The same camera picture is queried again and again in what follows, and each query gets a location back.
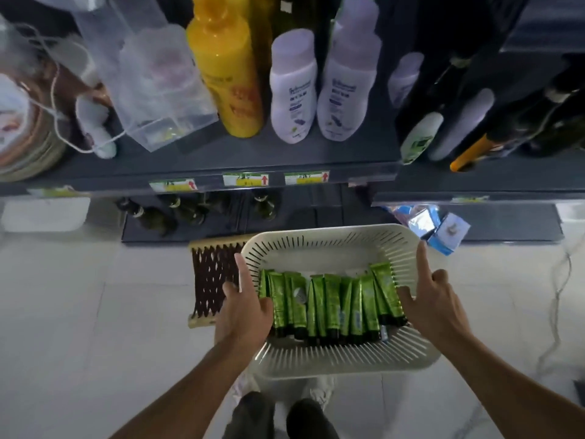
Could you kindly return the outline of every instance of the small white bottle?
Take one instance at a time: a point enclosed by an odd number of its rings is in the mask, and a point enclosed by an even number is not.
[[[343,28],[374,33],[380,9],[374,0],[342,0],[331,30],[329,49]]]
[[[315,37],[309,29],[293,29],[272,43],[270,121],[287,143],[304,139],[317,109]]]
[[[396,109],[400,109],[410,91],[413,90],[414,83],[417,82],[420,74],[420,65],[424,59],[425,56],[420,52],[410,52],[404,55],[388,79],[388,95],[390,95],[392,106]]]
[[[400,147],[402,164],[410,165],[432,143],[435,135],[443,124],[443,116],[438,112],[425,115],[406,136]]]
[[[495,96],[491,89],[482,89],[465,104],[459,117],[448,127],[445,134],[440,132],[435,144],[429,149],[429,160],[438,162],[447,157],[458,147],[467,135],[486,117],[494,105]]]
[[[326,139],[343,141],[366,117],[368,96],[376,80],[382,41],[373,33],[343,28],[329,51],[317,121]]]

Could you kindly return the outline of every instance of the clear plastic box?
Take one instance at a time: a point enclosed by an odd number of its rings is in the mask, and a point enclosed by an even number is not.
[[[218,120],[185,29],[156,0],[108,0],[75,20],[128,135],[149,151]]]

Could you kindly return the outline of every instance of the leg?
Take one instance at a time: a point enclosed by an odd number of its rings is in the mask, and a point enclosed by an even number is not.
[[[302,399],[293,405],[287,416],[290,439],[339,439],[317,402]]]
[[[253,391],[234,409],[223,439],[274,439],[274,402]]]

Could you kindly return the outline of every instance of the price tag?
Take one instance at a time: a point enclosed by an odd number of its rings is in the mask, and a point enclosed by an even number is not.
[[[490,199],[489,195],[482,195],[481,197],[453,197],[451,203],[482,203]]]
[[[270,176],[263,173],[225,173],[223,175],[225,186],[256,187],[268,186]]]
[[[308,183],[327,183],[329,171],[313,171],[310,173],[285,173],[284,182],[287,185],[306,185]]]
[[[75,191],[70,185],[63,185],[55,188],[27,188],[28,193],[40,198],[56,197],[89,197],[89,192]]]
[[[157,180],[149,182],[155,192],[193,192],[197,191],[197,185],[192,178],[179,180]]]

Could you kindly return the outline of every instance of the brown woven basket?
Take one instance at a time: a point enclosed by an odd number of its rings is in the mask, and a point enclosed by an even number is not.
[[[215,315],[223,303],[225,281],[238,285],[238,266],[233,258],[255,234],[219,237],[191,242],[195,272],[195,310],[189,316],[189,328],[215,324]]]

